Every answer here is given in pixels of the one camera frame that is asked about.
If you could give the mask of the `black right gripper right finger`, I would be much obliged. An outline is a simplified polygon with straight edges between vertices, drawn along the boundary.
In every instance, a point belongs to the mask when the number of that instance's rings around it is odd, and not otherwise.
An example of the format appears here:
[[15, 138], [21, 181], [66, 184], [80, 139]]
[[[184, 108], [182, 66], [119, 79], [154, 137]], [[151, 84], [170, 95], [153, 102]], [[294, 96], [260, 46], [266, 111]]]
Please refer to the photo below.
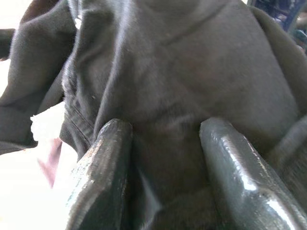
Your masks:
[[306, 229], [306, 212], [275, 170], [229, 122], [203, 121], [200, 140], [220, 229]]

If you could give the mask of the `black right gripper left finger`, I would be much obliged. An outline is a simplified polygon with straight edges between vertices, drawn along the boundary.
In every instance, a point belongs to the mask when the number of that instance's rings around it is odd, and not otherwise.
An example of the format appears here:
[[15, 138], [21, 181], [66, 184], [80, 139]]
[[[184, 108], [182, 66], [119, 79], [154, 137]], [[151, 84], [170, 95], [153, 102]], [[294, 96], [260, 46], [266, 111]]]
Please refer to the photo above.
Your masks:
[[125, 229], [131, 142], [129, 123], [112, 119], [102, 127], [69, 177], [64, 229]]

